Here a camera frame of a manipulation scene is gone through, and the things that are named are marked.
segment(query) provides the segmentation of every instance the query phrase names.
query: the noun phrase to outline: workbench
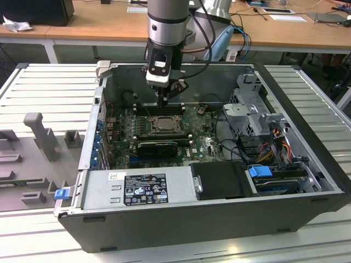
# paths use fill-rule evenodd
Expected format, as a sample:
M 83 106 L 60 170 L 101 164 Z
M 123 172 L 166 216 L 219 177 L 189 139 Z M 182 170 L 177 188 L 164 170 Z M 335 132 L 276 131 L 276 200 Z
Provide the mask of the workbench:
M 293 0 L 293 3 L 300 7 L 308 7 L 315 1 Z M 45 47 L 51 63 L 60 61 L 55 52 L 55 45 L 146 46 L 147 14 L 127 12 L 128 7 L 136 5 L 129 5 L 127 1 L 100 4 L 100 1 L 87 3 L 82 0 L 74 0 L 73 4 L 75 13 L 66 27 L 34 25 L 34 30 L 19 33 L 9 32 L 5 27 L 0 27 L 0 42 L 41 44 Z M 327 13 L 332 11 L 333 6 L 332 3 L 323 1 L 312 9 L 295 8 L 290 5 L 288 8 L 296 13 Z M 337 54 L 348 54 L 351 50 L 350 29 L 344 26 L 315 24 L 307 15 L 301 15 L 307 22 L 274 21 L 269 16 L 266 16 L 268 21 L 265 21 L 260 15 L 247 16 L 256 13 L 241 1 L 231 5 L 231 13 L 238 11 L 239 14 L 243 14 L 245 31 L 252 38 L 251 50 Z M 233 18 L 240 25 L 239 17 Z M 243 42 L 241 35 L 235 35 L 231 39 L 229 49 L 238 50 Z
M 350 139 L 347 127 L 351 125 L 350 120 L 303 71 L 290 66 L 267 66 L 267 69 L 350 176 L 351 145 L 344 141 Z M 94 76 L 93 64 L 29 64 L 26 69 L 16 69 L 2 87 L 0 105 L 5 109 L 12 107 L 12 114 L 24 114 L 27 108 L 43 112 L 45 118 L 54 113 L 71 115 L 68 123 L 53 127 L 54 134 L 61 135 L 69 128 L 84 135 L 88 118 L 84 113 L 89 111 L 92 90 L 98 86 Z M 41 91 L 40 96 L 36 95 L 37 91 Z M 7 115 L 9 112 L 5 110 L 2 116 Z M 2 128 L 30 136 L 30 132 L 25 134 L 28 131 L 23 130 L 22 123 L 17 125 L 15 119 L 5 119 L 0 120 Z M 43 124 L 53 126 L 51 122 Z M 350 205 L 338 212 L 321 214 L 294 233 L 98 254 L 85 253 L 54 217 L 52 208 L 0 213 L 0 226 L 0 259 L 11 263 L 62 262 L 63 259 L 115 263 L 349 262 L 351 254 Z M 162 234 L 162 230 L 155 228 L 155 231 L 157 235 Z

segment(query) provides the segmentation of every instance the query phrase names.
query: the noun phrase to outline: blue cable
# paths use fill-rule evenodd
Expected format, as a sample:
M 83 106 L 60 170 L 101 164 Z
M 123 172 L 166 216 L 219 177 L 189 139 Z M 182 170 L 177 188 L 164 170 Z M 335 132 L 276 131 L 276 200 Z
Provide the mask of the blue cable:
M 236 27 L 236 26 L 233 26 L 233 27 L 234 27 L 234 29 L 238 30 L 238 31 L 242 34 L 242 36 L 245 38 L 245 42 L 246 42 L 246 52 L 245 52 L 244 57 L 243 57 L 242 60 L 241 60 L 241 61 L 245 61 L 245 58 L 246 58 L 246 56 L 247 56 L 248 49 L 249 49 L 249 39 L 248 39 L 248 36 L 247 36 L 247 34 L 246 34 L 245 32 L 243 32 L 243 30 L 241 30 L 240 28 L 238 28 L 238 27 Z

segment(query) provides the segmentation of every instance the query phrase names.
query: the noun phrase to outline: electronic component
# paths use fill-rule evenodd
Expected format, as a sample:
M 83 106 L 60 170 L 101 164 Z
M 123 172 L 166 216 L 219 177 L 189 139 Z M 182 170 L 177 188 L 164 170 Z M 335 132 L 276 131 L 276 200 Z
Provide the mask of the electronic component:
M 192 163 L 190 166 L 199 185 L 198 200 L 252 196 L 242 162 Z
M 158 134 L 184 134 L 180 128 L 178 116 L 159 116 L 151 117 L 151 133 L 157 136 Z
M 142 159 L 167 159 L 177 156 L 177 152 L 176 142 L 142 142 L 137 147 L 137 155 Z
M 294 164 L 284 170 L 252 167 L 249 172 L 258 192 L 294 193 L 307 178 L 307 172 Z

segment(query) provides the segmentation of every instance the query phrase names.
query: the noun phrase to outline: robotic arm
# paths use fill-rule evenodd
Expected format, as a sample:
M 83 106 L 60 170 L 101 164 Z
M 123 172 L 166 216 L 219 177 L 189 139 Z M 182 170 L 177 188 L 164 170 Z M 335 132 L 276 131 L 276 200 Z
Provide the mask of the robotic arm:
M 199 1 L 202 7 L 189 19 L 189 0 L 148 0 L 146 80 L 155 90 L 159 106 L 166 106 L 169 99 L 186 90 L 186 79 L 197 75 L 180 71 L 183 54 L 218 61 L 230 42 L 234 30 L 229 16 L 231 0 Z

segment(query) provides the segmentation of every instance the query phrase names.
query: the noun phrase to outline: wooden desk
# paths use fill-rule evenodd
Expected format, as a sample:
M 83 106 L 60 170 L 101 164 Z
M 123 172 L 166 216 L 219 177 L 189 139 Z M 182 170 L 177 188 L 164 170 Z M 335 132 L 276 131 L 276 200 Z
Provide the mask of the wooden desk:
M 73 1 L 75 13 L 65 27 L 52 26 L 46 37 L 52 39 L 89 39 L 142 41 L 148 39 L 148 16 L 128 13 L 127 3 Z
M 299 7 L 311 7 L 317 1 L 306 0 L 290 0 Z M 288 5 L 295 13 L 327 13 L 332 11 L 335 6 L 330 2 L 323 1 L 312 9 L 295 8 Z M 236 13 L 238 10 L 247 9 L 246 3 L 239 1 L 232 4 L 230 12 Z M 256 14 L 252 9 L 239 12 L 239 14 Z M 346 17 L 344 12 L 336 12 Z M 322 23 L 314 23 L 308 15 L 299 15 L 307 22 L 290 22 L 290 21 L 275 21 L 269 15 L 265 15 L 268 21 L 265 21 L 262 16 L 241 16 L 244 24 L 245 31 L 251 36 L 252 49 L 260 50 L 264 47 L 278 48 L 272 49 L 276 51 L 296 51 L 299 48 L 308 50 L 324 49 L 329 50 L 329 53 L 338 53 L 343 50 L 345 53 L 351 51 L 351 29 L 342 25 L 338 27 L 328 26 Z M 240 25 L 240 19 L 237 15 L 233 16 L 237 25 Z M 242 44 L 241 36 L 234 36 L 231 44 Z
M 33 31 L 20 33 L 11 33 L 1 28 L 0 42 L 42 44 L 51 63 L 59 62 L 54 46 L 60 44 L 144 47 L 148 38 L 147 14 L 128 13 L 130 5 L 127 0 L 124 1 L 126 3 L 100 4 L 99 1 L 87 3 L 74 0 L 75 13 L 66 27 L 35 26 Z M 311 7 L 317 0 L 290 2 L 300 7 Z M 312 9 L 288 7 L 296 13 L 327 13 L 333 4 L 323 1 Z M 235 13 L 243 9 L 248 9 L 247 4 L 237 0 L 230 11 Z M 239 14 L 243 15 L 245 31 L 251 36 L 251 50 L 345 54 L 351 51 L 351 29 L 344 26 L 315 24 L 307 15 L 300 15 L 307 22 L 289 22 L 274 21 L 269 15 L 265 16 L 268 19 L 265 21 L 260 15 L 251 16 L 256 14 L 252 9 Z M 240 24 L 238 16 L 233 16 L 233 19 Z M 243 44 L 242 36 L 233 36 L 230 44 L 229 49 L 239 49 Z

